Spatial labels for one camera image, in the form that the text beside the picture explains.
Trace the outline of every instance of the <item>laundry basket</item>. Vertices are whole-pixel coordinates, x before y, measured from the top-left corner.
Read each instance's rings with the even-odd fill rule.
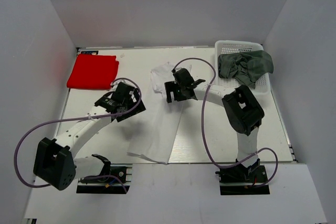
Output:
[[[234,41],[234,40],[219,40],[215,44],[215,69],[216,79],[215,84],[226,88],[238,88],[240,86],[236,79],[222,79],[218,75],[218,56],[222,54],[234,54],[236,52],[250,52],[263,50],[262,45],[258,43]],[[268,73],[264,74],[257,80],[256,88],[251,89],[254,95],[267,95],[271,90]]]

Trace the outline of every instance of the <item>white tabletop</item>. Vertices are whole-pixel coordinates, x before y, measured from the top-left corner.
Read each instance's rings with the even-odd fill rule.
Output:
[[[100,55],[116,55],[119,61],[117,77],[134,80],[145,93],[150,85],[150,70],[166,62],[177,63],[187,57],[199,57],[214,64],[214,48],[134,48],[99,50]],[[191,74],[194,79],[210,80],[212,70],[203,62],[191,60]],[[64,118],[86,115],[94,102],[106,91],[71,89],[66,104]],[[258,134],[258,149],[272,148],[279,161],[292,161],[287,139],[281,125],[279,114],[272,94],[257,98],[265,117]],[[189,100],[185,106],[178,127],[174,147],[169,163],[209,163],[209,158],[201,135],[201,101]],[[129,118],[120,123],[112,123],[96,134],[78,153],[76,157],[85,157],[98,153],[112,163],[149,163],[138,157],[127,155],[129,141],[132,137],[132,123]],[[62,123],[58,133],[69,129],[74,122]],[[225,110],[218,105],[207,103],[205,111],[205,132],[209,149],[217,162],[234,162],[237,155],[237,136],[230,126]],[[272,153],[259,154],[262,162],[274,161]]]
[[[274,164],[266,164],[268,176]],[[270,195],[221,196],[212,164],[135,164],[126,195],[33,189],[25,218],[38,224],[321,223],[325,216],[309,170],[280,164]]]

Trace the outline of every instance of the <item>gray cloth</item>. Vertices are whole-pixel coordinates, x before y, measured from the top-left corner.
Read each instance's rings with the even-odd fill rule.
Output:
[[[221,78],[235,78],[240,84],[255,88],[256,81],[265,73],[273,73],[273,61],[263,50],[218,56]]]

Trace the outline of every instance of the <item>white wall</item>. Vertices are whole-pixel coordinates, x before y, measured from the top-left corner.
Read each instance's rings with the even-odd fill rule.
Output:
[[[77,47],[262,43],[285,1],[51,0]]]
[[[264,44],[289,138],[308,164],[328,223],[336,223],[335,44],[336,0],[287,0]]]
[[[14,173],[14,148],[32,126],[59,117],[76,49],[50,0],[0,0],[0,6],[0,223],[20,223],[30,189]],[[37,143],[53,129],[42,128],[22,146],[26,180]]]

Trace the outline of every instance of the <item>white towel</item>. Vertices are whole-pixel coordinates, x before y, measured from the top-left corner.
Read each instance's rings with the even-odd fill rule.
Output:
[[[173,149],[184,102],[166,102],[164,83],[173,81],[174,64],[166,63],[151,70],[151,83],[143,103],[146,107],[138,117],[127,154],[167,164]]]

